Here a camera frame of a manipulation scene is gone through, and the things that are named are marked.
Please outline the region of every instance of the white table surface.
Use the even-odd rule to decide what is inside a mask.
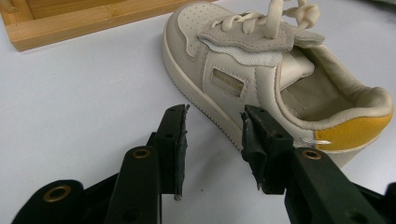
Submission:
[[[268,1],[219,0],[235,12],[266,13]],[[363,83],[396,95],[396,7],[364,0],[319,0],[313,31]],[[161,55],[170,14],[25,52],[0,22],[0,223],[58,179],[85,188],[120,169],[143,146],[166,108],[188,104]],[[192,106],[187,116],[184,197],[163,196],[163,223],[289,223],[283,196],[267,196],[221,130]],[[396,125],[342,171],[383,193],[396,181]]]

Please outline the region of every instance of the white rubber sole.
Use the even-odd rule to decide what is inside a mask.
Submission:
[[[242,130],[210,97],[202,92],[181,70],[169,50],[166,31],[163,31],[163,62],[169,77],[172,78],[178,89],[204,114],[206,114],[227,137],[233,142],[238,150],[242,150]]]

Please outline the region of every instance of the wooden box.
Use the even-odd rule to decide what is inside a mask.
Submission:
[[[162,15],[192,1],[0,0],[0,12],[9,40],[23,51]]]

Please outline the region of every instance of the sneaker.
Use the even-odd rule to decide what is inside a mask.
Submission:
[[[178,88],[238,149],[240,113],[255,105],[295,146],[321,149],[342,166],[388,125],[392,100],[386,90],[361,84],[322,45],[322,35],[305,30],[318,19],[318,6],[298,2],[283,11],[283,0],[272,0],[267,16],[207,2],[181,7],[165,25],[163,60]]]

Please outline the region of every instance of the shoelace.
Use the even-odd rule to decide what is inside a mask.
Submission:
[[[234,22],[242,22],[242,30],[248,35],[253,33],[255,25],[260,25],[265,28],[263,35],[266,38],[275,39],[282,15],[295,18],[300,29],[309,29],[316,24],[320,15],[318,5],[307,4],[306,0],[298,0],[297,7],[283,10],[283,1],[271,0],[267,16],[249,11],[242,15],[227,17],[223,21],[214,21],[212,28],[221,24],[221,30],[227,32],[231,30]]]

